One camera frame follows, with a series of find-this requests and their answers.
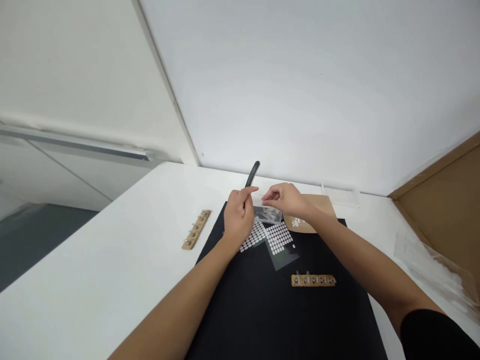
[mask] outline wooden block with screws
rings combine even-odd
[[[193,226],[188,233],[188,236],[183,241],[183,246],[181,247],[182,249],[192,250],[194,248],[195,243],[197,242],[200,233],[202,232],[202,229],[204,228],[204,225],[210,216],[210,213],[210,210],[202,210],[200,215],[197,216],[196,222],[192,224]]]
[[[334,287],[336,283],[333,275],[312,275],[308,271],[305,275],[297,272],[291,276],[291,285],[294,288]]]

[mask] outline clear plastic bag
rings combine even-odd
[[[277,210],[271,206],[263,206],[262,205],[262,197],[264,194],[259,193],[252,193],[251,198],[253,201],[253,212],[255,217],[262,223],[266,224],[280,224],[282,222],[283,214],[280,210]]]
[[[423,242],[397,234],[393,255],[420,282],[480,324],[479,297],[471,273]]]

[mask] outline left hand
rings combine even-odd
[[[256,186],[242,190],[232,190],[223,212],[225,233],[223,237],[235,251],[249,237],[254,227],[254,205],[251,193],[257,191]]]

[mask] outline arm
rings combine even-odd
[[[308,202],[290,183],[274,185],[263,205],[305,220],[342,265],[385,310],[397,335],[405,315],[415,309],[443,311],[388,256]]]
[[[251,192],[233,190],[224,211],[225,233],[216,246],[158,303],[109,357],[183,359],[230,260],[254,224]]]

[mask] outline black sleeve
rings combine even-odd
[[[480,348],[448,316],[433,310],[408,313],[400,326],[406,360],[480,359]]]

